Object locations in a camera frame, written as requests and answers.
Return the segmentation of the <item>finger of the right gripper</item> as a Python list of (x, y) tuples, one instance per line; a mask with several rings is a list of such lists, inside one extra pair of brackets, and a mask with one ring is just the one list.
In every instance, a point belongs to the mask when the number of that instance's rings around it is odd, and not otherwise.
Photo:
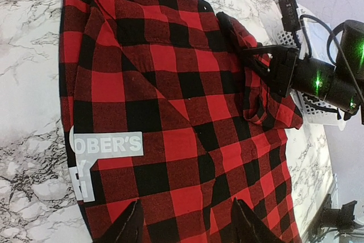
[(284, 61), (286, 59), (297, 59), (299, 49), (290, 45), (270, 45), (243, 49), (241, 54), (247, 56), (271, 54), (273, 59)]
[(266, 84), (271, 83), (269, 55), (242, 55), (243, 65), (253, 70)]

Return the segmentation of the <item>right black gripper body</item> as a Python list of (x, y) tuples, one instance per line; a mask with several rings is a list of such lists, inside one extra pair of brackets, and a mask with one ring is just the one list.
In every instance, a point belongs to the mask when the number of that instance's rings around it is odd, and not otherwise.
[(333, 106), (332, 112), (342, 110), (349, 120), (363, 113), (363, 23), (346, 20), (336, 28), (326, 24), (329, 37), (326, 46), (337, 46), (336, 57), (322, 61), (311, 52), (299, 58), (299, 50), (284, 45), (267, 47), (272, 54), (267, 67), (268, 86), (286, 96), (292, 89)]

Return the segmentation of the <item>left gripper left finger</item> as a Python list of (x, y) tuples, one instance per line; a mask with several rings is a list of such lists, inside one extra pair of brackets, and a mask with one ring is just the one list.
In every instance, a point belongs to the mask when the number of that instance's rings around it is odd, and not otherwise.
[(132, 201), (112, 221), (106, 207), (95, 209), (92, 216), (93, 242), (142, 242), (144, 212), (140, 199)]

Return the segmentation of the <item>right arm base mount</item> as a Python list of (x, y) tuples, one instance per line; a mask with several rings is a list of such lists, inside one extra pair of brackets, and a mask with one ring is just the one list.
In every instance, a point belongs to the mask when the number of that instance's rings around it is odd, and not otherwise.
[(357, 200), (333, 208), (332, 195), (327, 194), (309, 228), (309, 242), (324, 242), (333, 233), (333, 240), (343, 237), (344, 242), (363, 242), (363, 224), (355, 219)]

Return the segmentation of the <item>red black plaid shirt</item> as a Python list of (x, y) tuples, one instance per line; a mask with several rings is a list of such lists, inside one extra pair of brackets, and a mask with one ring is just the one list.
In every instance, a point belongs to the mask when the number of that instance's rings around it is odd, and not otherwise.
[(61, 119), (91, 238), (95, 209), (114, 221), (140, 199), (142, 242), (233, 242), (237, 198), (301, 241), (286, 130), (303, 118), (243, 65), (258, 43), (228, 21), (204, 0), (63, 0)]

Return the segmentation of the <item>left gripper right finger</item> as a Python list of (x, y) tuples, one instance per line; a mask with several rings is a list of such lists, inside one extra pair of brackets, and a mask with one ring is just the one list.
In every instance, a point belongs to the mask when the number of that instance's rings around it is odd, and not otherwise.
[(231, 208), (233, 242), (238, 243), (280, 243), (277, 237), (252, 209), (241, 199), (235, 198)]

